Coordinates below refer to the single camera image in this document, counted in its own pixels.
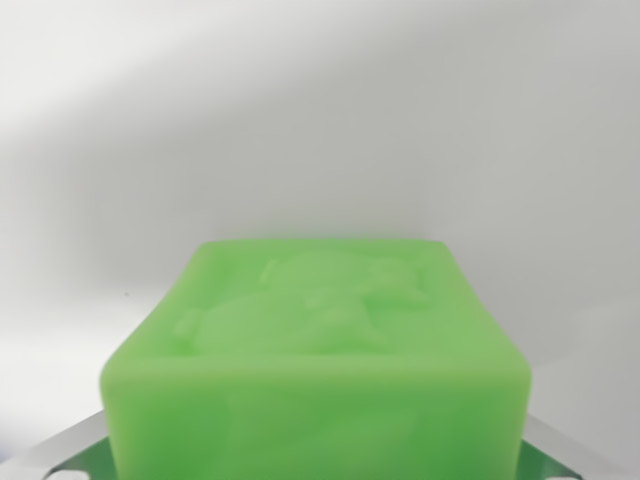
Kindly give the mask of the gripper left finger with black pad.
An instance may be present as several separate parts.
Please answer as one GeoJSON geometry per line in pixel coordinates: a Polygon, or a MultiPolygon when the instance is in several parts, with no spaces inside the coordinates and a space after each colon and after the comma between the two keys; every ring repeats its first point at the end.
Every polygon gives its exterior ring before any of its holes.
{"type": "Polygon", "coordinates": [[[2,479],[116,479],[102,411],[1,464],[2,479]]]}

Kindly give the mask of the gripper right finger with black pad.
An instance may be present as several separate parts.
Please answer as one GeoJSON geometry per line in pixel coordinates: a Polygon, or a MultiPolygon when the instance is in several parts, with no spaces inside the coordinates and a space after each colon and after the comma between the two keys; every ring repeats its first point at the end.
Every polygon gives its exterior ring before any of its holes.
{"type": "Polygon", "coordinates": [[[529,415],[521,448],[522,479],[607,479],[608,463],[567,435],[529,415]]]}

